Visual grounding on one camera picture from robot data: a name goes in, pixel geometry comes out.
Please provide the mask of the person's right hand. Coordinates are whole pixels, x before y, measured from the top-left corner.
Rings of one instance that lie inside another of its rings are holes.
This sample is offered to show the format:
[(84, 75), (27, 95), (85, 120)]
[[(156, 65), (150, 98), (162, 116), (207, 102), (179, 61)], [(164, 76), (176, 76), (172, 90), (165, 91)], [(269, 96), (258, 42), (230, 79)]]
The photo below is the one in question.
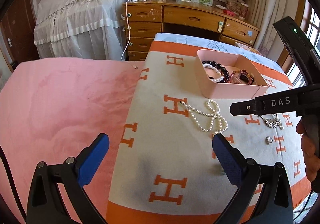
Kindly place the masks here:
[(298, 134), (302, 134), (301, 148), (304, 156), (304, 164), (306, 165), (306, 177), (310, 182), (316, 179), (317, 172), (319, 171), (319, 158), (315, 155), (316, 146), (306, 133), (302, 121), (299, 121), (296, 131)]

